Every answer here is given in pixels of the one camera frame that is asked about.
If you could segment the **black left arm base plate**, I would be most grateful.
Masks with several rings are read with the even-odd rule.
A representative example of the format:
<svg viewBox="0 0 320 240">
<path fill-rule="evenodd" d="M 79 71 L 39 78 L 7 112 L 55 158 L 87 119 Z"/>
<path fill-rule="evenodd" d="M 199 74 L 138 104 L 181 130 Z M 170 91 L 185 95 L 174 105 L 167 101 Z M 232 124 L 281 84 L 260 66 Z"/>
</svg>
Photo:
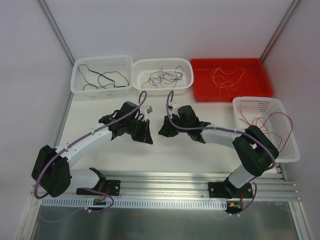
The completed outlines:
<svg viewBox="0 0 320 240">
<path fill-rule="evenodd" d="M 82 196 L 93 196 L 107 194 L 109 196 L 119 196 L 121 189 L 120 180 L 98 179 L 93 183 L 81 183 L 76 188 L 76 194 Z"/>
</svg>

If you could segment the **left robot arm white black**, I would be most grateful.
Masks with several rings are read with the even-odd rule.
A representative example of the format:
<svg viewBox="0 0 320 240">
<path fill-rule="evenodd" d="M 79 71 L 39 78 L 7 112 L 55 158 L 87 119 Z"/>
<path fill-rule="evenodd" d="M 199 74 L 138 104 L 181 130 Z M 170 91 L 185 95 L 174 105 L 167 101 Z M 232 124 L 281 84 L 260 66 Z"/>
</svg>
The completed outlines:
<svg viewBox="0 0 320 240">
<path fill-rule="evenodd" d="M 126 101 L 120 109 L 100 118 L 73 142 L 42 147 L 31 173 L 35 180 L 34 196 L 37 199 L 46 196 L 55 198 L 70 189 L 75 189 L 79 195 L 107 194 L 108 182 L 99 170 L 90 167 L 72 172 L 71 168 L 93 150 L 124 134 L 130 135 L 135 142 L 153 144 L 147 118 L 152 111 L 151 106 Z"/>
</svg>

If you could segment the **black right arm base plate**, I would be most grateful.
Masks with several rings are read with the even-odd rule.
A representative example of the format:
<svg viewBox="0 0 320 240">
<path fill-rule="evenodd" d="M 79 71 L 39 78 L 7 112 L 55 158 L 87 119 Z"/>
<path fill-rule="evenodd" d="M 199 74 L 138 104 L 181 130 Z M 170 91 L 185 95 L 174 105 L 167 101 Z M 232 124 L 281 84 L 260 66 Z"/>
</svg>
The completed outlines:
<svg viewBox="0 0 320 240">
<path fill-rule="evenodd" d="M 252 199 L 254 196 L 250 183 L 245 183 L 241 188 L 226 187 L 224 182 L 209 182 L 207 185 L 209 197 L 213 199 Z"/>
</svg>

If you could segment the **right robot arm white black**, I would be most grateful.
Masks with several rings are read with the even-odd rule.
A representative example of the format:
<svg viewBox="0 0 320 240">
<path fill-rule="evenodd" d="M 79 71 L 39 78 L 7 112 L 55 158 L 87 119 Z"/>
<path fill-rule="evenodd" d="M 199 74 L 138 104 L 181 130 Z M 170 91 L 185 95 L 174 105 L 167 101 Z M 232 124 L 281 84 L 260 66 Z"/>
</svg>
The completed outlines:
<svg viewBox="0 0 320 240">
<path fill-rule="evenodd" d="M 232 130 L 200 121 L 189 105 L 179 107 L 176 113 L 172 110 L 173 107 L 168 107 L 159 135 L 172 138 L 186 133 L 195 142 L 217 144 L 236 151 L 241 164 L 214 187 L 213 192 L 219 197 L 238 197 L 245 184 L 274 167 L 279 151 L 257 126 Z"/>
</svg>

